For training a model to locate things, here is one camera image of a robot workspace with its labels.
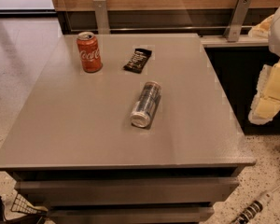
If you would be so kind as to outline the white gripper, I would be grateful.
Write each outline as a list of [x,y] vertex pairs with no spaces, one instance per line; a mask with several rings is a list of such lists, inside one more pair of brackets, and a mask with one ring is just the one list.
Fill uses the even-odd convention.
[[[268,38],[269,50],[280,57],[280,7],[274,15],[253,26],[249,37]],[[250,106],[248,119],[263,125],[273,120],[280,111],[280,60],[273,66],[264,64],[259,73],[257,93]]]

